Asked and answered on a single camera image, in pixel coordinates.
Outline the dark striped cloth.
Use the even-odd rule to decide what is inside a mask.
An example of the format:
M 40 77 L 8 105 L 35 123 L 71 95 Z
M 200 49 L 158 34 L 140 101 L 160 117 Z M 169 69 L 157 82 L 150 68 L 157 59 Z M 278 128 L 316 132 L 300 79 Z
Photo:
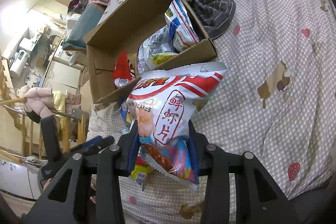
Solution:
M 187 2 L 211 39 L 221 37 L 230 27 L 236 10 L 234 0 L 187 0 Z

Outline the shrimp flakes chip bag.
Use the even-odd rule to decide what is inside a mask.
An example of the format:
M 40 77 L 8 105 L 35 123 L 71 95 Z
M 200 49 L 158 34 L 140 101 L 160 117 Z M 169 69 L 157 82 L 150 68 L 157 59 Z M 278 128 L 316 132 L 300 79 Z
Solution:
M 137 121 L 142 158 L 192 191 L 199 179 L 187 147 L 189 120 L 207 104 L 226 72 L 222 62 L 145 72 L 126 100 Z

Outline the brown cardboard box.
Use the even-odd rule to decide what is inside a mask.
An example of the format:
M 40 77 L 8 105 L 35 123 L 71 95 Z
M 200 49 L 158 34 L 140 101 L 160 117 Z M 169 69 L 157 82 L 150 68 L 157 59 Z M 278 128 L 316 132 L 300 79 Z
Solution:
M 85 36 L 92 100 L 111 103 L 126 98 L 139 79 L 122 88 L 112 81 L 114 65 L 122 51 L 137 53 L 145 39 L 166 24 L 164 14 L 173 0 L 125 0 L 104 22 Z M 217 57 L 217 50 L 186 0 L 181 0 L 200 42 L 167 60 L 159 69 L 204 63 Z

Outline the white water heater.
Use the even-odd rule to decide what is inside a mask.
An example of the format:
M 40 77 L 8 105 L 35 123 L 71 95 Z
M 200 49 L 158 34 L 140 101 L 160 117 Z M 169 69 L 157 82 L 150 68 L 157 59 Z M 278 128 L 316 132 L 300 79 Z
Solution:
M 28 60 L 29 54 L 25 50 L 19 50 L 15 55 L 15 59 L 11 68 L 9 69 L 10 77 L 13 79 L 18 79 Z

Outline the red snack bag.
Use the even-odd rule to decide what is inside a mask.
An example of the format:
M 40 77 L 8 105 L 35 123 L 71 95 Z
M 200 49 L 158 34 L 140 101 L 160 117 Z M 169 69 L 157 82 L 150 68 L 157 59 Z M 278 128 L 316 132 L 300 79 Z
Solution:
M 112 80 L 116 89 L 132 82 L 137 77 L 136 54 L 122 51 L 114 65 Z

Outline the white blue striped snack bag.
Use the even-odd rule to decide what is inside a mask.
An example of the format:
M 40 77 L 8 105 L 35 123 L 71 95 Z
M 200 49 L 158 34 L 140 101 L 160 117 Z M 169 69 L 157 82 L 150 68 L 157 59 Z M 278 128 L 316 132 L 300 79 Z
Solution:
M 169 28 L 169 38 L 178 52 L 200 42 L 181 0 L 173 0 L 165 12 L 165 21 Z

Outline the clothes pile on cushion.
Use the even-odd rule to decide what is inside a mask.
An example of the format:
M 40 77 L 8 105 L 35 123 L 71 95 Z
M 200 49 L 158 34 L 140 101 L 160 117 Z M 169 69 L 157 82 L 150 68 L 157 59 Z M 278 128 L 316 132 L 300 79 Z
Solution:
M 70 0 L 68 5 L 68 15 L 82 14 L 88 5 L 88 0 Z

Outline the blue cookie snack bag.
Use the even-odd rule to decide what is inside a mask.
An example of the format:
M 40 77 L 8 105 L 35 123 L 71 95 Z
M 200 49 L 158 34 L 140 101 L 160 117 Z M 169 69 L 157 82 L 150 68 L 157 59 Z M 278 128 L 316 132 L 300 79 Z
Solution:
M 133 117 L 129 111 L 126 101 L 123 101 L 121 103 L 119 112 L 120 112 L 121 118 L 123 119 L 123 122 L 126 125 L 127 129 L 130 129 L 133 124 Z

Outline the silver grey snack bag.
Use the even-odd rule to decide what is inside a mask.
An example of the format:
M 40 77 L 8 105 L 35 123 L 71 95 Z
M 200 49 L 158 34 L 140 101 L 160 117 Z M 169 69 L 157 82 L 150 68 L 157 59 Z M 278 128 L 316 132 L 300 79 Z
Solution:
M 137 54 L 138 71 L 151 71 L 177 54 L 169 38 L 169 28 L 164 26 L 140 45 Z

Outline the white washing machine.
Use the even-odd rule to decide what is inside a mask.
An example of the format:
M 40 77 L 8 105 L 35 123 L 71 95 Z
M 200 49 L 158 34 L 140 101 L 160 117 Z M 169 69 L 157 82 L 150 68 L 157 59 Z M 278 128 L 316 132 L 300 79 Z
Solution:
M 75 51 L 64 50 L 63 44 L 59 46 L 59 57 L 61 59 L 69 60 L 74 54 L 75 54 Z

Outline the pink puffer jacket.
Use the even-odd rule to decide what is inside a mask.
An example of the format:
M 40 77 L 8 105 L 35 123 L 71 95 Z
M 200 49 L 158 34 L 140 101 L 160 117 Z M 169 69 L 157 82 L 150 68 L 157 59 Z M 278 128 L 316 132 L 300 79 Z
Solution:
M 23 107 L 33 122 L 40 123 L 42 119 L 52 116 L 55 109 L 52 88 L 29 88 L 25 85 L 17 93 L 20 98 L 26 97 Z

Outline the patterned white bedsheet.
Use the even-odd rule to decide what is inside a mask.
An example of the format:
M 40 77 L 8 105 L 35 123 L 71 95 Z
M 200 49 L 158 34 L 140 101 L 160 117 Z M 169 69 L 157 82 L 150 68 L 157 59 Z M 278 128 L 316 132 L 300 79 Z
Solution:
M 104 22 L 125 0 L 110 0 Z M 234 0 L 228 30 L 211 41 L 227 67 L 191 118 L 224 151 L 251 151 L 298 223 L 335 207 L 335 7 L 332 0 Z M 94 111 L 89 136 L 120 138 L 118 101 Z

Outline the yellow snack bag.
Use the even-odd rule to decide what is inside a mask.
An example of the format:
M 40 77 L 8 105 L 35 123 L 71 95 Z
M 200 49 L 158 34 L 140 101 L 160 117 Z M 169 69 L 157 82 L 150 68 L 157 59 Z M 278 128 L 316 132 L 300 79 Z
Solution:
M 134 170 L 131 172 L 131 178 L 136 181 L 139 186 L 144 187 L 147 178 L 153 172 L 154 168 L 151 167 L 141 156 L 138 156 L 135 161 Z

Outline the teal cushion by bed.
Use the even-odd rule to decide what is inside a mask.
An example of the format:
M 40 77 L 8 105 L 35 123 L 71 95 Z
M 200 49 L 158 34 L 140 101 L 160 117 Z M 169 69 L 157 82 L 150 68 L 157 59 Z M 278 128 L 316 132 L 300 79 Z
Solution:
M 65 51 L 86 52 L 87 46 L 84 36 L 97 26 L 105 9 L 106 7 L 102 5 L 89 4 L 75 23 L 68 38 L 63 42 L 63 49 Z

